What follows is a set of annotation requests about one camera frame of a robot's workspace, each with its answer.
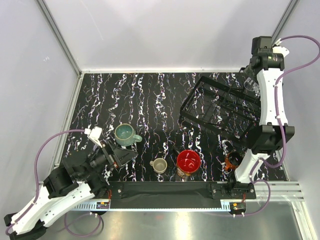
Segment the clear drinking glass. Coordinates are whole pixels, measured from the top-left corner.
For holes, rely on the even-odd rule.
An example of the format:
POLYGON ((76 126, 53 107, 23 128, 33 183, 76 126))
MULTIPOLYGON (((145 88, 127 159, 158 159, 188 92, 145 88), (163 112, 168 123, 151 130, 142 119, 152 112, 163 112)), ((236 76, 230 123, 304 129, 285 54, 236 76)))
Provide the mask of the clear drinking glass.
POLYGON ((260 91, 259 84, 254 79, 247 77, 243 83, 244 88, 247 91, 258 93, 260 91))

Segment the small beige cup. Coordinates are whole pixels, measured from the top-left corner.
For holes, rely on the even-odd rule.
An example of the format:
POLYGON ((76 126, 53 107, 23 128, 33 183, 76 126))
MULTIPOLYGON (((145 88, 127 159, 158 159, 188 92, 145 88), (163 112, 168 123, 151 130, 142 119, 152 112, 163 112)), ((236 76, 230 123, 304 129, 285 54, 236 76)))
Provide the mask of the small beige cup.
POLYGON ((157 174, 163 174, 168 167, 167 161, 163 158, 156 158, 155 160, 150 161, 149 164, 157 174))

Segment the black mug red inside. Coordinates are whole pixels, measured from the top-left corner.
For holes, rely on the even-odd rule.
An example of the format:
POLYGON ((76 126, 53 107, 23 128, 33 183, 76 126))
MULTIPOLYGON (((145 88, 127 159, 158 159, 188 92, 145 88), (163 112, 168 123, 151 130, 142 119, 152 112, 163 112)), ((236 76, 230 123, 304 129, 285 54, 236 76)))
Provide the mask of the black mug red inside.
POLYGON ((179 151, 177 147, 172 148, 176 156, 177 174, 186 178, 198 171, 201 166, 201 158, 197 152, 191 149, 179 151))

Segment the orange glazed mug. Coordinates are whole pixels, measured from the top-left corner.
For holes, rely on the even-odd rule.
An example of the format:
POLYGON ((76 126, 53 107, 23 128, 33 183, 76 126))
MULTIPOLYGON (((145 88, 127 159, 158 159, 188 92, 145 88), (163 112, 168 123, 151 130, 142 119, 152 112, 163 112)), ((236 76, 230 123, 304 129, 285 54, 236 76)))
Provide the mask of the orange glazed mug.
POLYGON ((235 170, 243 161, 243 156, 240 155, 238 152, 230 152, 226 155, 224 162, 225 162, 225 171, 235 170))

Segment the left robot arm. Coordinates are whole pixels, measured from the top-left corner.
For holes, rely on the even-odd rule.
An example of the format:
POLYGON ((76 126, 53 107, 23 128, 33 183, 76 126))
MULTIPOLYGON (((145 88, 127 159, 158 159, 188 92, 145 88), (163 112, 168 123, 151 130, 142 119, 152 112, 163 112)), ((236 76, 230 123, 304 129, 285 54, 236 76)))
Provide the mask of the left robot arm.
POLYGON ((138 152, 107 141, 93 152, 74 151, 50 172, 29 206, 4 217, 11 240, 37 240, 62 215, 77 205, 107 195, 104 170, 121 168, 138 152))

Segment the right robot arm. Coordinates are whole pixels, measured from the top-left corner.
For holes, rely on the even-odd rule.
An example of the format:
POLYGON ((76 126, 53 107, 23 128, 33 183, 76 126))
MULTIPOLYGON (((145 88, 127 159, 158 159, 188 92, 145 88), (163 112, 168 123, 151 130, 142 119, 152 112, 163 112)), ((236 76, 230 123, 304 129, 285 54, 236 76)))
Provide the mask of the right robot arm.
POLYGON ((252 71, 260 91, 259 124, 247 134, 248 149, 240 165, 234 170, 232 183, 226 192, 233 199, 245 192, 260 166, 278 150, 286 150, 295 128, 288 125, 283 100, 283 76, 286 48, 273 47, 270 36, 253 38, 248 69, 252 71))

